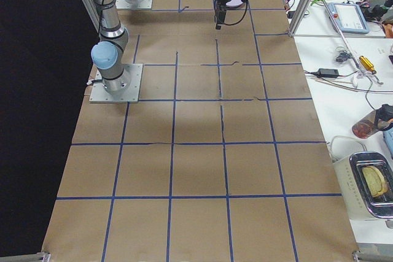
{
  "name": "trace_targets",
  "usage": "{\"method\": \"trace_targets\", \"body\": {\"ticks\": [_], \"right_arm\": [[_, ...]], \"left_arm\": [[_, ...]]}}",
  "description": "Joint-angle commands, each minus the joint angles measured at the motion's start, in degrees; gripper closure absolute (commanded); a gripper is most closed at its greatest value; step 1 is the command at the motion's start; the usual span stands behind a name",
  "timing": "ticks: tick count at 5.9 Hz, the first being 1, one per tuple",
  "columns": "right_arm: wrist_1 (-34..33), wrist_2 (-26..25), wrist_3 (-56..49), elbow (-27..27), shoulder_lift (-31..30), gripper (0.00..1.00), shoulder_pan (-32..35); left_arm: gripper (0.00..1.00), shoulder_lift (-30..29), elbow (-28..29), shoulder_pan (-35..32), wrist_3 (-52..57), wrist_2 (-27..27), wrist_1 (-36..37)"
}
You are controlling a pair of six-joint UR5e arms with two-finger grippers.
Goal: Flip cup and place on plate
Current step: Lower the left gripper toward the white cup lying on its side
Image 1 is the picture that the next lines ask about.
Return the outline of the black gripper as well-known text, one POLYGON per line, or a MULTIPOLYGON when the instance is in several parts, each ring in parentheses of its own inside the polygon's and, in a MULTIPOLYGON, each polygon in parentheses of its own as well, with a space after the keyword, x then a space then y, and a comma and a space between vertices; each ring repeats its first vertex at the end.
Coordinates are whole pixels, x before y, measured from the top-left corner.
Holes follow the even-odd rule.
POLYGON ((220 30, 225 23, 227 13, 227 2, 231 0, 214 0, 214 11, 216 18, 216 30, 220 30))

